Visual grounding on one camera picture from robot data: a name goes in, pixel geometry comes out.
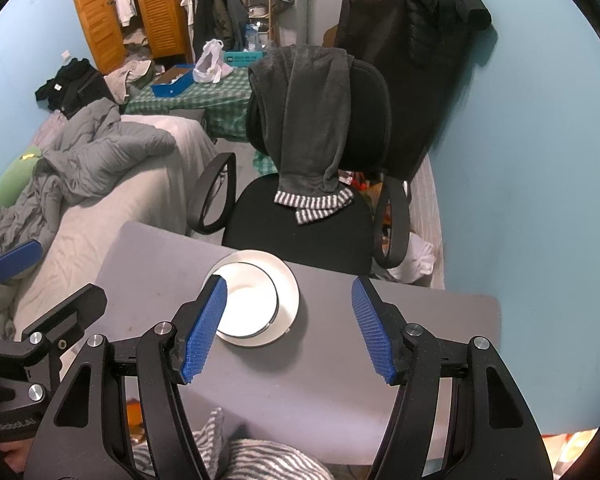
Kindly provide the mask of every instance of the gray table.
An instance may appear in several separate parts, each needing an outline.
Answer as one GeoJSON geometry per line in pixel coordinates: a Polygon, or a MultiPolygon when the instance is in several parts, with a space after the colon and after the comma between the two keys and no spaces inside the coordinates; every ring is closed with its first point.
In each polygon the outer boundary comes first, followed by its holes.
{"type": "MultiPolygon", "coordinates": [[[[122,227],[96,284],[109,300],[88,331],[109,340],[142,335],[197,297],[210,268],[234,250],[130,222],[122,227]]],[[[181,388],[193,428],[222,406],[227,430],[283,442],[330,463],[369,464],[397,389],[372,367],[350,305],[354,277],[289,264],[298,280],[298,318],[279,341],[257,349],[218,338],[202,374],[181,388]]],[[[441,338],[500,341],[500,307],[487,296],[375,282],[409,322],[441,338]]],[[[430,458],[442,456],[450,384],[441,384],[430,458]]],[[[128,396],[136,396],[133,381],[128,396]]]]}

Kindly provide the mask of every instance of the black office chair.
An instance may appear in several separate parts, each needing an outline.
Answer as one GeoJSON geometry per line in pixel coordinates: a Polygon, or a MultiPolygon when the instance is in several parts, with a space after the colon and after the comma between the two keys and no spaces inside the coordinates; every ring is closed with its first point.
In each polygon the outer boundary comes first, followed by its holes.
{"type": "MultiPolygon", "coordinates": [[[[351,117],[340,169],[375,171],[382,168],[389,146],[391,108],[382,75],[369,63],[354,60],[350,71],[351,117]]],[[[267,154],[262,139],[260,113],[251,95],[246,119],[247,138],[267,154]]],[[[278,174],[261,176],[235,201],[235,153],[221,153],[206,168],[194,190],[192,228],[211,234],[224,227],[222,244],[234,249],[256,249],[282,260],[347,274],[368,275],[372,258],[381,267],[397,267],[409,243],[409,201],[402,182],[386,176],[375,220],[365,199],[355,189],[353,202],[328,218],[298,225],[295,209],[273,202],[278,174]],[[227,197],[222,214],[204,224],[212,189],[227,168],[227,197]],[[382,224],[391,207],[390,243],[382,248],[382,224]]]]}

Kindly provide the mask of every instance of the blue gripper pad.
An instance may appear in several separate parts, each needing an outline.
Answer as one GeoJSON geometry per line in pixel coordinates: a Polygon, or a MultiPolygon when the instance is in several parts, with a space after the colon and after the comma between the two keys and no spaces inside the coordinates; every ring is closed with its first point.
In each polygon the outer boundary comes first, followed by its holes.
{"type": "Polygon", "coordinates": [[[376,373],[387,384],[402,384],[409,369],[409,352],[400,330],[406,322],[395,305],[384,303],[368,278],[351,287],[351,304],[376,373]]]}
{"type": "Polygon", "coordinates": [[[14,278],[42,259],[42,245],[36,240],[25,242],[0,255],[0,283],[14,278]]]}
{"type": "Polygon", "coordinates": [[[205,365],[206,357],[211,350],[211,343],[226,307],[227,288],[224,278],[220,278],[209,295],[202,313],[198,317],[186,343],[186,352],[180,373],[190,383],[205,365]]]}

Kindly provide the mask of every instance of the green checkered tablecloth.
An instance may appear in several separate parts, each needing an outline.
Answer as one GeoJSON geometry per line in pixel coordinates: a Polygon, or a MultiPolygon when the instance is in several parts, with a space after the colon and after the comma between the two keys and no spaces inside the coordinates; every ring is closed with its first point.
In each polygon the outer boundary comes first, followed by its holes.
{"type": "MultiPolygon", "coordinates": [[[[151,85],[129,99],[125,114],[167,115],[171,110],[206,110],[206,132],[210,137],[248,142],[244,129],[251,86],[246,68],[234,68],[218,83],[193,83],[176,97],[155,97],[151,85]]],[[[253,167],[260,174],[275,173],[273,161],[256,152],[253,167]]]]}

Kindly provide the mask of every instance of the wardrobe door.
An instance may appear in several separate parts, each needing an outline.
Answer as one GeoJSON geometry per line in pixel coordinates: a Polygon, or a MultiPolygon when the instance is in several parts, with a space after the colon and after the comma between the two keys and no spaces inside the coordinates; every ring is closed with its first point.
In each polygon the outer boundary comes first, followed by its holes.
{"type": "Polygon", "coordinates": [[[184,54],[185,43],[175,0],[138,0],[140,15],[155,57],[184,54]]]}
{"type": "Polygon", "coordinates": [[[119,68],[126,57],[113,0],[74,0],[96,67],[103,74],[119,68]]]}

